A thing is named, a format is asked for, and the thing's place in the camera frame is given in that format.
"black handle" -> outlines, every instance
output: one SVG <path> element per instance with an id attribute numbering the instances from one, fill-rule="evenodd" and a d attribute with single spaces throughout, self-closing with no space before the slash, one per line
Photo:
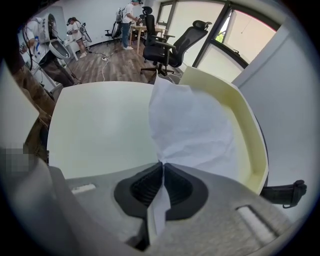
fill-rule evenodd
<path id="1" fill-rule="evenodd" d="M 295 207 L 306 192 L 307 185 L 305 185 L 305 182 L 297 180 L 291 185 L 266 186 L 262 189 L 260 196 L 272 204 L 282 205 L 284 209 L 287 209 Z"/>

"person in white shirt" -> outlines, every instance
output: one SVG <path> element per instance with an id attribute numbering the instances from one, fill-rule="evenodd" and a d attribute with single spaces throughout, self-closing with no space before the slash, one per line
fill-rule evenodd
<path id="1" fill-rule="evenodd" d="M 80 48 L 80 58 L 87 56 L 86 47 L 82 41 L 82 34 L 80 32 L 81 23 L 76 19 L 76 17 L 72 17 L 68 19 L 68 24 L 71 25 L 72 36 Z"/>
<path id="2" fill-rule="evenodd" d="M 128 38 L 130 32 L 130 25 L 132 21 L 139 21 L 139 18 L 134 17 L 134 7 L 140 5 L 141 0 L 132 0 L 130 3 L 126 5 L 123 10 L 123 18 L 122 18 L 122 44 L 123 49 L 132 50 L 131 46 L 128 46 Z"/>
<path id="3" fill-rule="evenodd" d="M 23 29 L 27 41 L 26 44 L 31 50 L 32 60 L 36 62 L 53 81 L 61 83 L 63 87 L 73 86 L 75 84 L 73 78 L 60 65 L 57 57 L 50 51 L 48 44 L 39 42 L 39 26 L 41 26 L 41 23 L 38 19 L 39 18 L 33 18 L 29 20 L 26 28 Z"/>

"white t-shirt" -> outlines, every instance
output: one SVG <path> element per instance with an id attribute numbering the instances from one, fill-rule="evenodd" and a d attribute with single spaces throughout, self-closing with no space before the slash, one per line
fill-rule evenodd
<path id="1" fill-rule="evenodd" d="M 123 10 L 123 19 L 122 23 L 130 23 L 133 21 L 132 18 L 129 18 L 127 14 L 134 15 L 134 5 L 132 3 L 129 3 Z"/>
<path id="2" fill-rule="evenodd" d="M 39 23 L 35 20 L 28 22 L 26 25 L 26 40 L 30 41 L 33 38 L 35 39 L 35 43 L 30 50 L 33 55 L 32 59 L 39 64 L 43 57 L 46 56 L 46 54 L 50 51 L 50 49 L 46 43 L 39 43 L 38 25 Z"/>
<path id="3" fill-rule="evenodd" d="M 72 25 L 72 30 L 78 30 L 77 33 L 72 34 L 74 40 L 79 40 L 82 38 L 82 34 L 80 32 L 81 24 L 79 21 L 75 21 Z"/>

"wooden table leg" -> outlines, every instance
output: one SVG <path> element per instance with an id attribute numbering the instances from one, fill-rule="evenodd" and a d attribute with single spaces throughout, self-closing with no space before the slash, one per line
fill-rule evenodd
<path id="1" fill-rule="evenodd" d="M 139 32 L 138 32 L 138 42 L 136 43 L 136 54 L 139 54 L 140 37 L 141 37 L 141 28 L 139 28 Z"/>
<path id="2" fill-rule="evenodd" d="M 133 27 L 131 26 L 130 27 L 130 46 L 131 46 L 131 41 L 132 41 L 132 31 L 133 31 Z"/>

